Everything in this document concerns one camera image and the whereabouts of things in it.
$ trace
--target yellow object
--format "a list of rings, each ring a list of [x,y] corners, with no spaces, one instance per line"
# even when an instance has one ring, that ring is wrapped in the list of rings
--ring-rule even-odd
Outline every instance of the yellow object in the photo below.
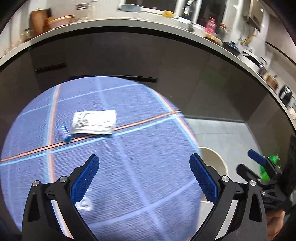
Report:
[[[252,40],[252,38],[253,38],[253,36],[254,36],[254,33],[255,33],[255,29],[254,29],[252,35],[251,35],[248,39],[246,39],[246,40],[244,40],[244,41],[241,41],[241,44],[242,44],[242,45],[245,45],[245,44],[250,43],[251,40]]]
[[[53,17],[53,16],[50,16],[50,17],[47,19],[48,22],[50,22],[50,21],[52,21],[52,20],[54,20],[54,17]]]
[[[174,12],[171,12],[171,11],[168,11],[168,10],[165,10],[163,12],[163,16],[166,17],[166,18],[172,18],[174,16]]]

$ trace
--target light blue line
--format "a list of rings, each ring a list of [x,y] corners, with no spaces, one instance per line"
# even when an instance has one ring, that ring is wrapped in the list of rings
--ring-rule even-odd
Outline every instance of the light blue line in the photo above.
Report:
[[[149,87],[147,87],[147,88],[150,91],[150,93],[154,96],[154,98],[156,99],[156,101],[163,107],[164,111],[170,112],[170,109],[162,102],[162,100],[160,100],[158,98],[158,96],[154,93],[154,91],[152,89],[150,89]]]
[[[93,93],[98,93],[98,92],[101,92],[101,91],[108,91],[108,90],[114,90],[114,89],[119,89],[119,88],[122,88],[122,87],[128,87],[128,86],[134,86],[134,85],[141,85],[140,83],[137,83],[137,84],[130,84],[130,85],[122,85],[122,86],[117,86],[117,87],[112,87],[112,88],[108,88],[108,89],[103,89],[103,90],[99,90],[99,91],[93,91],[93,92],[87,92],[85,94],[81,94],[81,95],[76,95],[76,96],[73,96],[73,97],[69,97],[69,98],[65,98],[65,99],[61,99],[59,100],[58,102],[62,102],[62,101],[66,101],[66,100],[71,100],[71,99],[74,99],[74,98],[78,98],[78,97],[81,97],[81,96],[85,96],[85,95],[89,95],[89,94],[93,94]],[[20,116],[24,115],[24,114],[27,114],[27,113],[30,113],[32,111],[35,111],[35,110],[40,110],[44,107],[47,107],[49,106],[50,104],[46,104],[44,106],[41,106],[41,107],[38,107],[38,108],[35,108],[35,109],[31,109],[31,110],[28,110],[22,114],[20,114],[17,118],[19,118]]]
[[[122,88],[122,87],[134,86],[134,85],[140,85],[140,84],[137,83],[137,84],[130,84],[130,85],[122,85],[122,86],[112,87],[112,88],[108,88],[108,89],[97,90],[97,91],[88,92],[88,93],[85,93],[85,94],[81,94],[81,95],[76,95],[76,96],[73,96],[73,97],[65,98],[65,99],[59,100],[59,102],[65,101],[65,100],[74,99],[74,98],[85,96],[85,95],[89,95],[89,94],[94,94],[94,93],[102,92],[102,91],[114,90],[114,89],[119,89],[119,88]]]
[[[165,111],[169,112],[171,111],[164,103],[163,100],[157,96],[153,90],[151,90],[149,88],[149,91],[151,92],[151,94],[156,98],[156,100],[162,105],[162,107],[164,108]],[[193,149],[198,152],[198,154],[200,154],[200,150],[199,147],[193,142],[192,138],[188,135],[188,133],[184,130],[184,128],[181,126],[181,124],[178,122],[177,119],[174,119],[176,125],[178,126],[178,128],[181,130],[181,132],[183,133],[183,135],[186,137],[186,139],[189,141],[189,143],[191,144],[191,146],[193,147]]]
[[[20,114],[17,118],[21,117],[21,116],[24,115],[24,114],[30,113],[30,112],[32,112],[32,111],[40,110],[40,109],[42,109],[42,108],[44,108],[44,107],[47,107],[47,106],[49,106],[49,105],[50,105],[50,104],[46,104],[46,105],[43,105],[43,106],[41,106],[41,107],[38,107],[38,108],[35,108],[35,109],[28,110],[28,111],[26,111],[26,112]]]
[[[10,188],[10,166],[7,168],[7,190],[8,190],[8,201],[10,206],[11,217],[13,220],[15,219],[15,212],[11,202],[11,188]]]
[[[55,86],[54,91],[52,92],[52,96],[51,96],[51,102],[49,104],[49,108],[48,108],[48,112],[46,115],[46,126],[44,128],[45,133],[44,133],[44,138],[43,138],[43,146],[47,146],[47,142],[48,142],[48,130],[49,130],[49,120],[51,117],[51,112],[52,112],[52,104],[54,102],[54,94],[56,93],[57,90],[57,86]],[[43,171],[44,171],[44,179],[46,181],[46,183],[50,182],[50,178],[49,178],[49,163],[48,163],[48,155],[47,152],[44,152],[45,156],[43,157]]]
[[[152,210],[160,205],[162,205],[163,203],[165,202],[168,202],[170,201],[172,198],[174,198],[175,196],[181,194],[182,192],[184,192],[187,188],[189,188],[192,184],[196,183],[196,179],[193,179],[191,180],[189,183],[187,183],[185,186],[181,187],[180,189],[178,189],[177,191],[171,193],[170,195],[146,206],[146,207],[143,207],[143,208],[140,208],[136,211],[132,211],[130,213],[127,213],[127,214],[124,214],[120,217],[115,217],[115,218],[111,218],[111,219],[108,219],[108,220],[104,220],[104,221],[100,221],[100,222],[96,222],[96,223],[90,223],[88,224],[89,228],[96,228],[96,227],[100,227],[100,226],[105,226],[105,225],[110,225],[110,224],[113,224],[113,223],[116,223],[116,222],[120,222],[120,221],[123,221],[123,220],[126,220],[126,219],[129,219],[129,218],[132,218],[134,216],[138,216],[144,212],[147,212],[149,210]]]
[[[134,132],[134,131],[139,131],[139,130],[142,130],[142,129],[145,129],[145,128],[148,128],[148,127],[151,127],[151,126],[154,126],[154,125],[158,125],[158,124],[160,124],[162,122],[174,119],[174,118],[176,118],[178,116],[170,116],[170,117],[158,120],[156,122],[151,122],[151,123],[149,123],[147,125],[144,125],[144,126],[140,126],[140,127],[137,127],[137,128],[131,129],[131,130],[122,131],[122,132],[119,132],[119,133],[112,134],[112,136],[120,136],[120,135],[128,134],[128,133],[131,133],[131,132]],[[74,145],[71,145],[71,146],[66,146],[66,147],[63,147],[63,148],[59,148],[59,149],[56,149],[56,150],[53,150],[53,151],[49,151],[48,153],[57,153],[57,152],[60,152],[60,151],[72,149],[74,147],[80,147],[80,146],[87,145],[87,144],[97,142],[97,141],[100,141],[100,140],[104,140],[104,139],[107,139],[107,138],[109,138],[109,137],[99,137],[99,138],[92,139],[92,140],[89,140],[89,141],[85,141],[85,142],[82,142],[82,143],[78,143],[78,144],[74,144]],[[34,156],[30,156],[30,157],[25,157],[25,158],[15,160],[15,161],[4,161],[4,162],[0,163],[0,166],[15,164],[15,163],[19,163],[21,161],[30,160],[30,159],[45,156],[45,155],[46,155],[46,153],[41,153],[41,154],[37,154],[37,155],[34,155]]]
[[[97,84],[97,87],[98,89],[101,89],[101,83],[100,83],[100,79],[99,78],[96,78],[96,84]],[[103,92],[99,92],[99,95],[100,95],[100,98],[101,98],[101,101],[102,101],[102,105],[104,107],[105,110],[108,110],[108,105],[107,105],[107,102],[106,102],[106,99],[105,99],[105,96],[104,96],[104,93]],[[139,182],[137,181],[136,179],[136,176],[132,170],[132,168],[130,167],[130,164],[128,162],[128,158],[126,156],[126,153],[125,151],[123,150],[122,146],[121,146],[121,143],[120,141],[118,140],[118,137],[117,136],[114,136],[114,141],[117,145],[117,148],[120,152],[120,155],[121,155],[121,160],[125,166],[125,168],[127,169],[128,171],[128,175],[130,176],[131,178],[131,181],[134,185],[134,187],[136,188],[140,198],[142,199],[142,202],[144,203],[145,206],[149,206],[150,203],[148,201],[148,199],[146,198]],[[162,224],[160,223],[160,221],[158,220],[158,217],[155,215],[155,213],[153,212],[153,210],[149,209],[148,210],[148,213],[150,215],[150,217],[152,218],[152,220],[154,221],[154,223],[156,224],[158,230],[160,231],[161,235],[163,236],[163,238],[166,240],[166,241],[170,241],[170,238],[167,236],[164,228],[162,227]]]

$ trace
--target air fryer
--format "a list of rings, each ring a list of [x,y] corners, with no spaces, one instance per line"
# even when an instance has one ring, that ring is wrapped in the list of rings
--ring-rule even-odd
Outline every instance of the air fryer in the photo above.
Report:
[[[288,105],[292,97],[292,91],[289,86],[284,85],[279,92],[279,98],[282,100],[284,105]]]

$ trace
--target blue toy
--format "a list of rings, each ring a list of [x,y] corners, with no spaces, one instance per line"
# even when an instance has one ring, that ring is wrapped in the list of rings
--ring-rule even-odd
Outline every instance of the blue toy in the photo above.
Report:
[[[70,133],[69,129],[67,126],[61,126],[59,128],[60,130],[60,133],[61,133],[61,136],[62,136],[62,139],[65,141],[65,142],[69,142],[71,139],[72,139],[72,134]]]

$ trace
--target faucet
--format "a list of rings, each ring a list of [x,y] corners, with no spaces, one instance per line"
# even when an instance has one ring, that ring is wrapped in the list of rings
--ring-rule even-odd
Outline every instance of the faucet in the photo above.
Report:
[[[195,15],[195,11],[196,11],[196,1],[195,0],[189,0],[186,4],[186,7],[183,8],[184,9],[184,15],[185,16],[189,16],[189,13],[192,12],[190,11],[191,7],[194,8],[194,13],[192,15],[192,18],[191,18],[191,21],[190,21],[190,24],[189,24],[189,27],[188,27],[188,31],[189,32],[192,32],[193,31],[193,27],[192,27],[192,21],[193,21],[193,18],[194,18],[194,15]]]

